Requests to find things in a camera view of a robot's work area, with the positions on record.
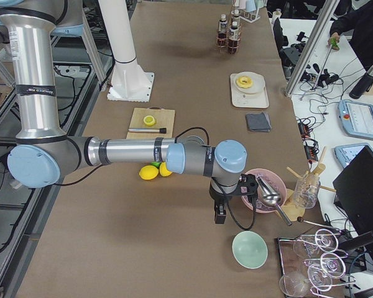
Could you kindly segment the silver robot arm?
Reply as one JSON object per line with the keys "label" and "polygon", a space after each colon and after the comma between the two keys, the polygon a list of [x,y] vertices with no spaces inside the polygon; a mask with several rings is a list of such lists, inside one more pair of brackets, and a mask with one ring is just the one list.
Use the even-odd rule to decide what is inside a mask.
{"label": "silver robot arm", "polygon": [[56,183],[87,166],[115,162],[165,162],[169,171],[211,178],[214,221],[224,222],[229,200],[251,194],[243,173],[247,152],[235,140],[211,147],[197,137],[101,140],[70,137],[58,119],[51,34],[83,31],[81,1],[0,1],[0,23],[9,33],[21,117],[17,145],[7,164],[12,176],[31,188]]}

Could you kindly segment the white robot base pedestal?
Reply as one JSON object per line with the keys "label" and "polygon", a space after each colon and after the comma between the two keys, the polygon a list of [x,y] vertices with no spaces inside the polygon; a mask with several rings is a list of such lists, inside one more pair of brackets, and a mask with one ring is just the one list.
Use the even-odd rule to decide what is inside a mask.
{"label": "white robot base pedestal", "polygon": [[99,7],[115,62],[108,99],[148,102],[154,74],[138,64],[126,2],[100,0]]}

